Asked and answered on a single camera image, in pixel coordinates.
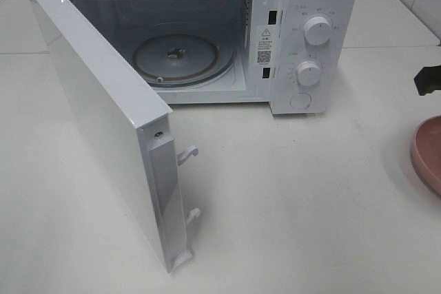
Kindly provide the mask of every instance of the round button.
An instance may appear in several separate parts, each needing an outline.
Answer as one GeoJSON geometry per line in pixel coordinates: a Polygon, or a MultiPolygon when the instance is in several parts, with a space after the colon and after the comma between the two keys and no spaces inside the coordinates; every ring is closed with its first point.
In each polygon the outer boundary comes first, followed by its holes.
{"type": "Polygon", "coordinates": [[[305,110],[311,105],[311,96],[308,93],[297,93],[291,98],[291,107],[305,110]]]}
{"type": "Polygon", "coordinates": [[[311,45],[322,45],[331,38],[331,21],[322,15],[308,19],[303,26],[305,38],[311,45]]]}
{"type": "Polygon", "coordinates": [[[305,61],[297,69],[297,81],[300,85],[311,86],[319,82],[322,70],[315,61],[305,61]]]}

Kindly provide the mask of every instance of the white table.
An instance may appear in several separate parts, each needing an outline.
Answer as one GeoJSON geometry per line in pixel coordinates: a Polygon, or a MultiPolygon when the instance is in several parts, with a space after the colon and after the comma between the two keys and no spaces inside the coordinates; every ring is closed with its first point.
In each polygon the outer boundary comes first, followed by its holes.
{"type": "MultiPolygon", "coordinates": [[[[28,0],[0,0],[0,54],[48,49],[28,0]]],[[[399,0],[356,0],[345,48],[435,46],[439,39],[399,0]]]]}
{"type": "MultiPolygon", "coordinates": [[[[1,52],[45,52],[28,18],[16,33],[29,38],[1,52]]],[[[398,46],[343,50],[321,115],[174,107],[177,150],[201,151],[179,169],[185,208],[203,215],[195,258],[171,275],[78,131],[50,56],[0,54],[0,293],[438,294],[441,199],[409,143],[441,112],[441,92],[413,84],[441,49],[398,46]]]]}

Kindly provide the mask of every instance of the power level knob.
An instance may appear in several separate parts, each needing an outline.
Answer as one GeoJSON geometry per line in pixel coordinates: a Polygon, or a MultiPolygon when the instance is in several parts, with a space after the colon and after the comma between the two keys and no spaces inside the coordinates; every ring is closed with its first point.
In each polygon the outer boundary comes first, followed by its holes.
{"type": "Polygon", "coordinates": [[[319,82],[322,70],[315,61],[305,61],[297,69],[297,81],[300,85],[311,86],[319,82]]]}
{"type": "Polygon", "coordinates": [[[322,15],[309,18],[303,26],[305,38],[311,45],[322,45],[331,38],[331,21],[322,15]]]}

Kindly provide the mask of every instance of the qr code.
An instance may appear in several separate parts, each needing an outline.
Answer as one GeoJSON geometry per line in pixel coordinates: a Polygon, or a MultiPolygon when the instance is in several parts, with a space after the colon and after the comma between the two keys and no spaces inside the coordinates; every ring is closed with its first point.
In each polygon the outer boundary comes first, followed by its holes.
{"type": "Polygon", "coordinates": [[[257,52],[257,62],[258,63],[270,63],[271,62],[271,51],[258,51],[257,52]]]}

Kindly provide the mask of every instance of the control panel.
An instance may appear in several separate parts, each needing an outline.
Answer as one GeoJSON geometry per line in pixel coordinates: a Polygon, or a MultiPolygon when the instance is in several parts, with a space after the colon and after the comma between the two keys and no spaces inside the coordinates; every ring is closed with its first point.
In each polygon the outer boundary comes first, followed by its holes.
{"type": "Polygon", "coordinates": [[[289,0],[271,89],[273,114],[325,110],[354,1],[289,0]]]}

